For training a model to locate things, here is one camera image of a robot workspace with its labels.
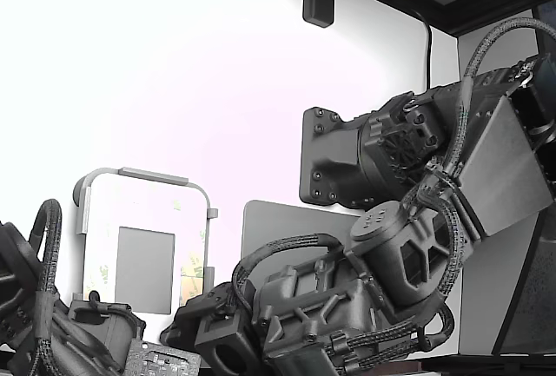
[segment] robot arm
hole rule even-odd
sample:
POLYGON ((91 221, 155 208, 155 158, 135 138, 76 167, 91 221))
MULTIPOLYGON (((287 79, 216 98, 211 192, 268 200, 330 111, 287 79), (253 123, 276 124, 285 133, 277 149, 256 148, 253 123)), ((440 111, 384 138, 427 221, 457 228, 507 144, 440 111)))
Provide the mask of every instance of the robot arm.
POLYGON ((548 31, 532 19, 508 21, 481 44, 462 82, 397 96, 350 122, 307 110, 300 197, 366 211, 345 247, 285 266, 255 291, 251 266, 318 238, 262 247, 219 296, 183 307, 163 342, 182 348, 189 339, 219 375, 333 376, 446 341, 453 316, 445 300, 465 260, 554 201, 554 60, 536 56, 476 76, 493 39, 520 24, 548 31), (427 335, 436 314, 442 331, 427 335))

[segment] black power cord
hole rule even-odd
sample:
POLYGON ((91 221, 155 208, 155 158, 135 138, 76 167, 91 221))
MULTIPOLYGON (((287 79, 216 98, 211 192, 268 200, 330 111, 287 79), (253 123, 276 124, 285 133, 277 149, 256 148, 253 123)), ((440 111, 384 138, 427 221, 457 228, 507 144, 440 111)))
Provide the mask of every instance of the black power cord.
POLYGON ((417 10, 412 10, 412 12, 425 24, 425 28, 427 29, 427 54, 426 54, 426 62, 425 62, 425 78, 426 78, 426 87, 427 91, 431 89, 431 55, 433 53, 433 30, 431 29, 431 25, 428 23, 426 18, 417 10))

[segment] cable clip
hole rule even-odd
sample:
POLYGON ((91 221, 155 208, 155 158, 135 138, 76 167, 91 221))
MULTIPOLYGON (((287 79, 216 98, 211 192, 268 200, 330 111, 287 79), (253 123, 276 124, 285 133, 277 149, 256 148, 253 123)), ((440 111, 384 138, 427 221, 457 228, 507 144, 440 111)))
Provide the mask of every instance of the cable clip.
POLYGON ((353 350, 348 346, 348 337, 342 331, 336 331, 330 335, 330 341, 332 342, 332 349, 334 354, 338 356, 346 356, 350 354, 353 350))
POLYGON ((355 375, 361 372, 359 364, 359 356, 355 353, 350 353, 344 358, 344 370, 347 376, 355 375))

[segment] gray panel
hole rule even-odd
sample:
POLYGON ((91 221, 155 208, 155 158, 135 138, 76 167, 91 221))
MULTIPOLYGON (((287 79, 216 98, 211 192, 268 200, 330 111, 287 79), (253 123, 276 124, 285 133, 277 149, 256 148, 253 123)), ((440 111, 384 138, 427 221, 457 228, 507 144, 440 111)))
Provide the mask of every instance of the gray panel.
POLYGON ((461 192, 487 235, 553 203, 531 144, 505 97, 500 99, 470 156, 464 154, 461 160, 465 163, 460 175, 461 192))
POLYGON ((116 302, 136 313, 170 314, 174 244, 173 234, 120 227, 116 302))
MULTIPOLYGON (((533 13, 528 10, 519 13, 519 17, 533 17, 533 13)), ((458 53, 460 54, 460 75, 466 69, 477 46, 483 37, 498 23, 491 24, 471 33, 467 33, 458 39, 458 53)), ((535 30, 522 29, 514 30, 498 40, 488 51, 480 65, 480 73, 488 72, 498 68, 509 68, 517 62, 535 56, 539 53, 537 45, 537 35, 535 30)))
POLYGON ((483 241, 463 267, 460 354, 490 355, 526 258, 537 214, 483 241))
MULTIPOLYGON (((285 237, 328 233, 345 243, 358 216, 319 209, 292 207, 265 201, 250 201, 243 215, 242 256, 260 246, 285 237)), ((326 253, 324 248, 290 250, 263 261, 249 277, 260 288, 267 276, 286 265, 299 265, 326 253)))
POLYGON ((539 245, 501 353, 556 353, 556 204, 547 210, 539 245))

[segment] cable bundle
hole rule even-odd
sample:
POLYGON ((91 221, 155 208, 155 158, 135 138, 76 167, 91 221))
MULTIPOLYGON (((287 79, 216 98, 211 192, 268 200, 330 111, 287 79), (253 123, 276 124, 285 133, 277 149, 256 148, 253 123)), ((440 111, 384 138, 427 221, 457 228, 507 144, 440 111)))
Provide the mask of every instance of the cable bundle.
POLYGON ((58 201, 47 200, 40 207, 33 226, 35 233, 39 229, 42 229, 46 234, 46 247, 43 256, 43 271, 36 290, 35 319, 33 322, 36 350, 29 375, 35 376, 39 365, 42 363, 48 374, 64 376, 54 360, 50 331, 54 302, 56 301, 54 281, 62 235, 62 209, 58 201))

